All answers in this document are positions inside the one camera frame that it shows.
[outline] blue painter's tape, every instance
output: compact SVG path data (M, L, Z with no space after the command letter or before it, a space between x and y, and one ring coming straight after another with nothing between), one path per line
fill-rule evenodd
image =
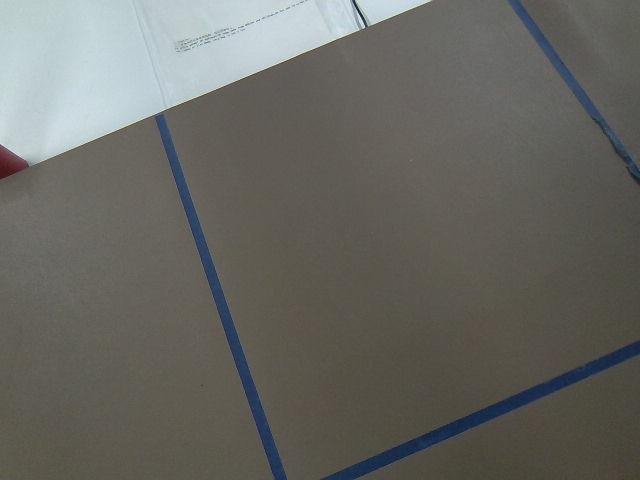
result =
M498 403L494 403L493 405L483 408L482 410L478 410L471 415L467 415L466 417L444 425L443 427L437 428L425 435L379 453L378 455L368 458L367 460L357 463L351 467L345 468L333 475L329 475L324 480L354 480L356 478L360 478L393 462L408 457L409 455L437 445L440 442L451 437L455 437L456 435L482 425L483 423L524 407L536 400L540 400L547 395L551 395L558 390L562 390L563 388L614 367L626 360L637 357L638 355L640 355L640 341L589 362L582 367L555 377L548 382L541 383Z
M164 115L156 115L156 124L158 125L160 136L162 137L162 143L164 145L165 152L167 153L167 159L171 166L173 178L176 182L176 186L178 187L182 206L184 207L184 211L187 215L189 227L191 227L191 233L193 234L193 239L195 240L198 254L200 255L200 261L202 262L202 267L204 268L207 281L209 282L209 288L211 289L211 294L215 300L218 314L222 321L222 327L227 337L227 342L229 343L229 348L231 349L231 354L233 355L233 360L236 364L238 374L240 375L240 380L242 381L242 386L244 388L245 395L247 396L247 401L249 402L253 419L258 428L260 440L262 441L262 446L264 447L264 451L267 455L271 472L273 473L275 480L286 480L287 475L271 433L271 427L269 427L269 422L267 421L267 416L262 407L258 390L253 381L253 377L251 376L249 364L247 363L244 350L240 343L240 337L238 336L238 332L233 323L229 305L227 304L224 292L222 291L222 285L220 284L220 279L218 278L218 273L213 263L213 258L209 251L202 226L200 225L200 219L198 218L196 207L193 203L193 199L191 198L189 186L187 185L187 180L184 176L184 172L182 171L182 165L180 164L180 159L178 158L178 153L176 152L176 148L173 144L171 132L169 131L169 126L167 125L167 120Z
M520 0L508 0L508 1L511 7L513 8L513 10L518 15L518 17L520 17L520 20L522 20L522 23L524 23L525 27L527 27L527 30L529 30L529 33L531 34L531 36L534 38L536 42L538 42L538 45L540 46L542 51L545 53L545 55L547 56L551 64L554 66L556 71L560 74L560 76L565 81L567 86L571 89L573 94L576 96L576 98L578 99L582 107L587 111L589 116L602 129L604 134L607 136L607 138L611 142L611 145L613 146L613 149L618 154L618 156L622 158L622 160L624 160L624 163L627 164L627 170L629 170L629 173L637 181L640 181L640 169L638 168L638 165L635 159L629 153L627 148L624 146L624 144L622 143L622 140L620 140L620 137L618 137L616 132L613 131L613 129L611 128L607 120L602 116L602 114L600 113L598 108L595 106L591 98L589 98L589 95L587 95L587 92L585 91L585 89L582 88L582 85L580 85L576 77L573 76L573 73L571 73L571 70L569 70L569 68L562 61L562 58L560 58L560 55L558 55L558 52L556 52L555 48L553 48L553 45L551 45L551 42L549 42L549 40L544 35L544 33L542 33L542 30L540 29L538 24L531 17L529 12L524 8L524 5L522 5L522 2Z

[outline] brown cardboard sheet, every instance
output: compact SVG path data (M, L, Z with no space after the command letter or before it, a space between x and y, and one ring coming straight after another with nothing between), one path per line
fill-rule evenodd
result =
M0 225L0 478L271 478L152 120L0 181Z
M364 478L636 478L638 378L631 360Z
M640 158L640 2L523 0L629 152Z
M640 336L640 199L502 0L436 0L167 113L289 476Z

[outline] red object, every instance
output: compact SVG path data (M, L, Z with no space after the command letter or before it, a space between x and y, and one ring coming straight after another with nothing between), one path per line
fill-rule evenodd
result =
M13 175L28 166L26 161L0 145L0 178Z

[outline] white sheet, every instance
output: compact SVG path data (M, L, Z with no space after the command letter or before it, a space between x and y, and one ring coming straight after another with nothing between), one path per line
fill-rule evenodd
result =
M347 0L136 0L167 106L358 30Z
M0 144L29 163L162 110L130 0L0 0Z
M31 164L357 30L348 0L0 0L0 19L0 144Z

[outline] white paper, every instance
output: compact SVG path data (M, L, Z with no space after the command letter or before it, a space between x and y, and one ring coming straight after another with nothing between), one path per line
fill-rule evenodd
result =
M135 0L167 106L358 30L346 0Z
M350 0L0 0L0 144L34 164L358 30Z
M431 0L357 0L370 25L419 7Z
M0 144L29 163L162 110L130 0L0 0Z

